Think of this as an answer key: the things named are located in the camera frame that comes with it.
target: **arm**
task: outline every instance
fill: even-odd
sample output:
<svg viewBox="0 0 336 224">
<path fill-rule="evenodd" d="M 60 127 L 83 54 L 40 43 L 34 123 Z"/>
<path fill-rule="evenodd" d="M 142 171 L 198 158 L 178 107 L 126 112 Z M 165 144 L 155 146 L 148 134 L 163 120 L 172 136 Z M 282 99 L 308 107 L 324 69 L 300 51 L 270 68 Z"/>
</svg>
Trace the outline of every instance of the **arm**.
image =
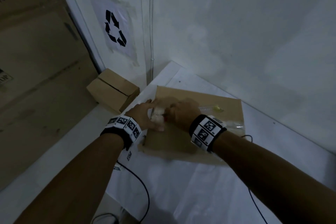
<svg viewBox="0 0 336 224">
<path fill-rule="evenodd" d="M 174 104 L 165 113 L 187 132 L 201 114 L 191 102 Z M 336 223 L 336 193 L 283 158 L 229 131 L 212 150 L 282 222 Z"/>
<path fill-rule="evenodd" d="M 149 99 L 125 115 L 132 117 L 141 130 L 159 130 L 147 115 L 154 106 Z M 98 137 L 53 178 L 15 224 L 90 223 L 123 148 L 124 141 L 116 134 Z"/>
</svg>

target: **person's right hand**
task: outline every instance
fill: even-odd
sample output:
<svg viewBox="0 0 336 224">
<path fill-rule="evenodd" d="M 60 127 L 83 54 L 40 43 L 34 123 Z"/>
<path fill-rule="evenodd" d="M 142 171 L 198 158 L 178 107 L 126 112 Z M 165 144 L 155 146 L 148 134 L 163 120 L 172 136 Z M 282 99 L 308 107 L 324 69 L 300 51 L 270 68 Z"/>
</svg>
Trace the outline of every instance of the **person's right hand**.
<svg viewBox="0 0 336 224">
<path fill-rule="evenodd" d="M 191 123 L 201 114 L 198 103 L 193 100 L 184 100 L 166 108 L 165 121 L 175 124 L 178 128 L 189 132 Z"/>
</svg>

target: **wristband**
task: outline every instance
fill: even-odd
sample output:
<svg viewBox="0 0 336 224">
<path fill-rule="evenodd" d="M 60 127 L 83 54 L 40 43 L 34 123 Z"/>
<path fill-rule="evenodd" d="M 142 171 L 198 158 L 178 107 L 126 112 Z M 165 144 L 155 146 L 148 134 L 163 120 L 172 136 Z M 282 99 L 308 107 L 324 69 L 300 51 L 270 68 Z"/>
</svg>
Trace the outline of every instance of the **wristband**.
<svg viewBox="0 0 336 224">
<path fill-rule="evenodd" d="M 214 116 L 199 115 L 190 125 L 191 141 L 203 150 L 212 152 L 212 145 L 218 136 L 226 131 L 225 123 Z"/>
<path fill-rule="evenodd" d="M 132 143 L 139 137 L 141 128 L 133 118 L 119 115 L 109 120 L 100 135 L 106 133 L 113 133 L 120 136 L 124 141 L 124 149 L 126 148 L 128 151 Z"/>
</svg>

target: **cable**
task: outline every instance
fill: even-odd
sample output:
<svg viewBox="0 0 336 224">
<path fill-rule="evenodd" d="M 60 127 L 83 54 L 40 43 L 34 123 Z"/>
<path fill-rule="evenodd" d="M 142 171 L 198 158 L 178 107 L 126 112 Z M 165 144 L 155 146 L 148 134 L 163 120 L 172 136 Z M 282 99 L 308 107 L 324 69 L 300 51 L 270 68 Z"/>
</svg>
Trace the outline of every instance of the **cable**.
<svg viewBox="0 0 336 224">
<path fill-rule="evenodd" d="M 97 215 L 96 217 L 93 218 L 91 224 L 93 224 L 93 222 L 95 221 L 95 219 L 101 217 L 101 216 L 105 216 L 105 215 L 111 215 L 115 218 L 115 221 L 113 222 L 113 224 L 119 224 L 119 220 L 118 220 L 118 217 L 116 215 L 114 215 L 113 213 L 103 213 L 103 214 L 100 214 L 100 215 Z"/>
<path fill-rule="evenodd" d="M 253 137 L 252 137 L 252 136 L 250 136 L 250 135 L 243 135 L 242 137 L 246 137 L 246 136 L 249 136 L 249 137 L 251 137 L 251 143 L 253 143 Z M 258 212 L 260 213 L 261 217 L 263 218 L 264 222 L 265 222 L 266 224 L 268 224 L 268 223 L 267 223 L 267 221 L 265 220 L 265 218 L 264 218 L 263 214 L 262 214 L 262 213 L 261 213 L 261 211 L 259 210 L 259 208 L 258 208 L 257 204 L 255 203 L 255 201 L 254 201 L 254 199 L 253 199 L 253 197 L 252 197 L 252 194 L 251 194 L 251 191 L 250 191 L 250 189 L 249 189 L 249 193 L 250 193 L 250 196 L 251 196 L 251 198 L 252 198 L 252 201 L 253 201 L 253 203 L 254 203 L 255 207 L 257 208 L 257 210 L 258 210 Z"/>
<path fill-rule="evenodd" d="M 140 220 L 140 222 L 142 222 L 144 220 L 144 218 L 146 217 L 147 213 L 148 213 L 148 210 L 149 210 L 149 193 L 148 193 L 148 190 L 146 188 L 146 185 L 144 184 L 144 182 L 139 178 L 138 175 L 136 175 L 135 173 L 133 173 L 131 170 L 129 170 L 127 167 L 125 167 L 122 163 L 120 163 L 119 161 L 117 161 L 117 163 L 119 165 L 121 165 L 123 168 L 125 168 L 128 172 L 130 172 L 132 175 L 134 175 L 136 178 L 138 178 L 138 180 L 142 183 L 142 185 L 144 186 L 145 190 L 146 190 L 146 193 L 147 193 L 147 197 L 148 197 L 148 206 L 147 206 L 147 210 L 146 210 L 146 213 L 145 215 L 142 217 L 142 219 Z"/>
</svg>

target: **hand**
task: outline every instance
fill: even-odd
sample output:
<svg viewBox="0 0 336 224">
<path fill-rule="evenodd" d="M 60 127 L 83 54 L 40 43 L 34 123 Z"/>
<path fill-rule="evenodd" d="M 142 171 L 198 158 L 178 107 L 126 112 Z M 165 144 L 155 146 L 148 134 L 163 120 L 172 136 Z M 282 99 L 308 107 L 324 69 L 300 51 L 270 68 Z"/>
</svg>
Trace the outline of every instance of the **hand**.
<svg viewBox="0 0 336 224">
<path fill-rule="evenodd" d="M 191 123 L 201 114 L 198 103 L 192 100 L 184 100 L 172 104 L 166 108 L 165 121 L 175 124 L 178 128 L 189 132 Z"/>
<path fill-rule="evenodd" d="M 149 109 L 156 106 L 156 103 L 156 100 L 152 102 L 152 100 L 149 99 L 145 103 L 135 105 L 132 109 L 127 111 L 125 115 L 132 117 L 138 123 L 141 130 L 150 128 L 157 131 L 164 131 L 164 128 L 152 122 L 147 114 Z"/>
</svg>

